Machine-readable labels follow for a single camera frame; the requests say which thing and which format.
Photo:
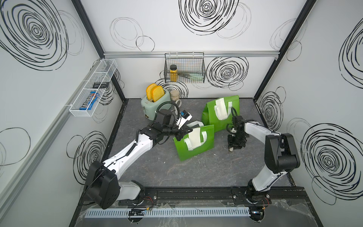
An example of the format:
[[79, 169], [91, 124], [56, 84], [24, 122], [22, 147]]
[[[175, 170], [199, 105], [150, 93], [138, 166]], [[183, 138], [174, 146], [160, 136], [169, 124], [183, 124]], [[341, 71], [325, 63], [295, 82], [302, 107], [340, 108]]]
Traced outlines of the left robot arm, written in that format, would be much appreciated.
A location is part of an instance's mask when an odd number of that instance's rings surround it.
[[145, 128], [136, 132], [136, 138], [116, 155], [100, 162], [94, 161], [88, 170], [83, 195], [102, 209], [108, 209], [116, 201], [144, 200], [144, 188], [136, 182], [121, 182], [123, 173], [144, 153], [151, 150], [165, 136], [173, 135], [180, 141], [192, 128], [186, 125], [192, 115], [181, 111], [177, 119], [171, 121], [172, 112], [167, 109], [157, 111], [156, 118]]

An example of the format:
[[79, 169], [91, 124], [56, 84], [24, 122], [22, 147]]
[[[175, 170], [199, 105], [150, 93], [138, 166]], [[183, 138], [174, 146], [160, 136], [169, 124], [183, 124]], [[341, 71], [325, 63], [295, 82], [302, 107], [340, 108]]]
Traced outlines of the green tote bag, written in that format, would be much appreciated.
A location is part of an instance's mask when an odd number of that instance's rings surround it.
[[173, 138], [180, 161], [185, 161], [214, 148], [214, 125], [204, 125], [200, 121], [187, 124], [192, 132], [180, 141]]
[[240, 114], [239, 96], [227, 96], [207, 102], [201, 121], [204, 125], [213, 125], [214, 132], [225, 130], [227, 124], [232, 123], [232, 108], [236, 111], [235, 115]]

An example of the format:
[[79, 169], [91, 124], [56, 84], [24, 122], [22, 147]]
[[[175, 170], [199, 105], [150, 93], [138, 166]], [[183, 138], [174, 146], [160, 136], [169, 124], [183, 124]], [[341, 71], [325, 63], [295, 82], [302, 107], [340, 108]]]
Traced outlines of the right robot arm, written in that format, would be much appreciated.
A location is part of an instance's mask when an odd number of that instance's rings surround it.
[[245, 192], [247, 201], [256, 204], [267, 195], [275, 182], [300, 166], [295, 139], [292, 134], [274, 132], [241, 116], [233, 116], [231, 125], [231, 128], [226, 127], [229, 132], [227, 141], [230, 152], [244, 148], [250, 136], [265, 145], [265, 165], [258, 175], [248, 182]]

